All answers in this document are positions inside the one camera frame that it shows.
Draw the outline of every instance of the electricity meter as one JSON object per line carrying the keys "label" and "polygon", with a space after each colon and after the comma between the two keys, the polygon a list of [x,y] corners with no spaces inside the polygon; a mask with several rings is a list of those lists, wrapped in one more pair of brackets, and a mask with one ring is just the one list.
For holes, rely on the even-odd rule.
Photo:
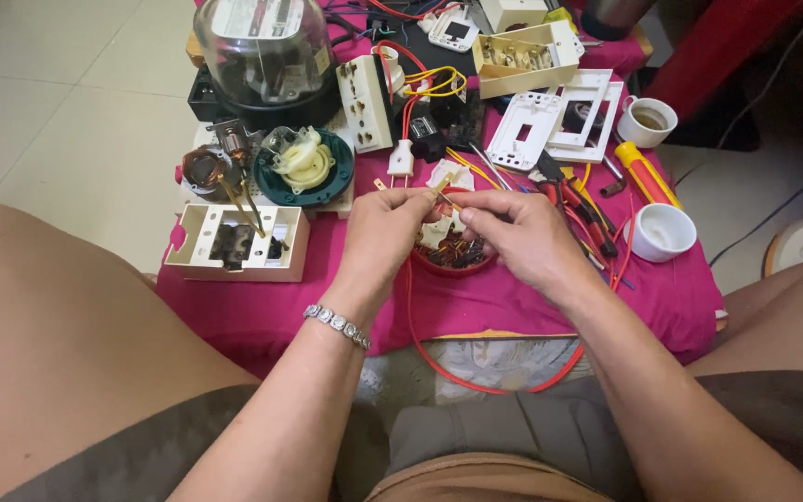
{"label": "electricity meter", "polygon": [[207,0],[194,30],[218,101],[252,129],[320,126],[339,110],[336,57],[315,0]]}

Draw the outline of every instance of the silver bracelet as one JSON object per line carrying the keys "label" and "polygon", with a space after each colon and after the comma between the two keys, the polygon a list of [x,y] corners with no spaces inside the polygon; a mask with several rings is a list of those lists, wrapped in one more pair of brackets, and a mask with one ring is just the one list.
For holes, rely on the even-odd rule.
{"label": "silver bracelet", "polygon": [[351,341],[358,344],[358,346],[363,348],[366,352],[370,349],[370,338],[368,335],[366,335],[364,331],[359,330],[358,326],[347,321],[345,317],[334,314],[334,311],[329,308],[324,308],[319,304],[311,304],[305,307],[305,312],[303,312],[303,318],[308,319],[309,317],[314,317],[321,323],[327,324],[331,328],[339,331],[344,336],[350,338]]}

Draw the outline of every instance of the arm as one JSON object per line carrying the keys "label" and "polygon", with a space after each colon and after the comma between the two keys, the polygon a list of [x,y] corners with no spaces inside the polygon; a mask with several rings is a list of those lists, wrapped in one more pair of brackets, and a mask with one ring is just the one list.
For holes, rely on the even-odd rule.
{"label": "arm", "polygon": [[[356,199],[339,271],[319,303],[368,332],[433,203],[431,192],[416,188]],[[363,362],[351,339],[305,321],[170,501],[327,500]]]}
{"label": "arm", "polygon": [[544,196],[452,198],[467,208],[465,237],[485,237],[577,328],[651,499],[803,500],[803,474],[718,404],[608,289]]}

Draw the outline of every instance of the hand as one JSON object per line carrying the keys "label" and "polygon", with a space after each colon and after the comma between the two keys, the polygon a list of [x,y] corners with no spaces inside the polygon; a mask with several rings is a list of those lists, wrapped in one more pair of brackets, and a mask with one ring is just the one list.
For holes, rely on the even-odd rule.
{"label": "hand", "polygon": [[393,279],[434,204],[428,188],[390,188],[356,198],[340,268],[322,304],[366,330],[389,299]]}
{"label": "hand", "polygon": [[559,211],[542,194],[483,190],[448,196],[464,208],[464,238],[482,236],[513,275],[563,306],[581,286],[605,288]]}

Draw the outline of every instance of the person's left hand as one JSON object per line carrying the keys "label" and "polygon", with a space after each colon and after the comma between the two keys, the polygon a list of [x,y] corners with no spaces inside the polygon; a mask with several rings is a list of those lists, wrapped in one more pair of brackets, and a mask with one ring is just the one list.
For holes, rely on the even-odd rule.
{"label": "person's left hand", "polygon": [[340,268],[322,304],[369,328],[434,204],[429,188],[389,188],[356,198]]}

